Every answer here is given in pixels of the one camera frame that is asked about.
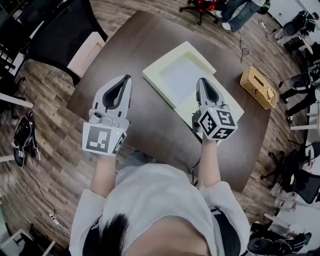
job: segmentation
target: black shoe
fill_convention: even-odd
[[[285,104],[288,104],[288,101],[286,98],[284,98],[284,95],[283,94],[280,94],[280,99],[285,103]]]
[[[288,124],[292,125],[294,117],[292,115],[288,115],[288,110],[285,111],[285,115],[286,115],[286,121],[288,122]]]

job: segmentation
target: forearm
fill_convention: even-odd
[[[198,183],[204,187],[212,187],[221,180],[218,165],[217,141],[207,139],[203,135],[201,160],[198,170]]]
[[[116,183],[116,158],[114,156],[100,156],[96,163],[90,190],[94,193],[107,197],[115,188]]]

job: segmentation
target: black hair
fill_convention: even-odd
[[[318,13],[313,12],[312,14],[313,14],[315,20],[319,20],[319,15],[318,15]]]
[[[112,218],[111,222],[106,223],[101,237],[98,225],[91,228],[85,240],[82,255],[121,256],[128,227],[128,218],[124,214],[118,214]]]

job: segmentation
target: black pants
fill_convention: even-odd
[[[287,114],[289,116],[293,116],[295,113],[298,113],[299,111],[304,110],[305,108],[311,106],[313,103],[317,101],[316,88],[314,86],[311,86],[309,89],[306,89],[306,90],[289,89],[282,95],[282,98],[286,100],[287,98],[290,98],[296,94],[307,94],[307,95],[303,100],[301,100],[299,103],[297,103],[287,111]]]

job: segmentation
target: backpack strap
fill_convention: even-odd
[[[225,256],[239,256],[241,251],[240,238],[226,215],[216,206],[210,207],[210,212],[218,222],[222,237]]]

